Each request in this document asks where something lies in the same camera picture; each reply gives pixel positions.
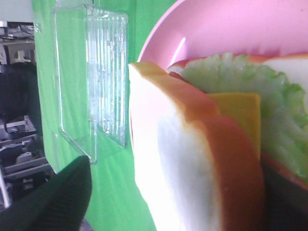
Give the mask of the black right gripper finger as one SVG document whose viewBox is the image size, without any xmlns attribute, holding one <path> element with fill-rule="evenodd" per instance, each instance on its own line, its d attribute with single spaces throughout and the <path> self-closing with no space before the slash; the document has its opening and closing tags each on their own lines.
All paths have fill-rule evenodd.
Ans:
<svg viewBox="0 0 308 231">
<path fill-rule="evenodd" d="M 0 213 L 2 231 L 78 231 L 92 194 L 90 160 L 79 156 Z"/>
</svg>

